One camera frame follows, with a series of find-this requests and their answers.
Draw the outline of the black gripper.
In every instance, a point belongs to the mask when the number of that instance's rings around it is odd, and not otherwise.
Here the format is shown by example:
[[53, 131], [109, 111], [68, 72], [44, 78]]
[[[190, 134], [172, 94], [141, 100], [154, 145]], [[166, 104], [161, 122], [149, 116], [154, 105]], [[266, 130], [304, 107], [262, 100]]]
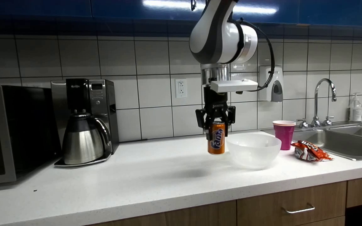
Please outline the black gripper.
[[226, 94], [216, 94], [208, 86], [203, 87], [203, 109], [196, 110], [198, 126], [203, 126], [206, 140], [212, 140], [212, 124], [216, 119], [225, 124], [225, 137], [227, 137], [231, 125], [235, 122], [234, 106], [227, 105]]

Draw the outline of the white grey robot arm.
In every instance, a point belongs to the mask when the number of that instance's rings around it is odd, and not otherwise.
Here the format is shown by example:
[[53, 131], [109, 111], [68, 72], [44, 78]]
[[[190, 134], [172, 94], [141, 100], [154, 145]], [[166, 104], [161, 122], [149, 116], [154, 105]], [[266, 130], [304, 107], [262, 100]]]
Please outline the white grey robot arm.
[[190, 36], [190, 52], [201, 65], [205, 102], [203, 109], [196, 111], [196, 119], [207, 141], [216, 122], [225, 127], [235, 122], [235, 109], [227, 105], [227, 95], [257, 87], [251, 80], [231, 78], [230, 66], [246, 63], [257, 47], [254, 28], [230, 19], [236, 3], [208, 0]]

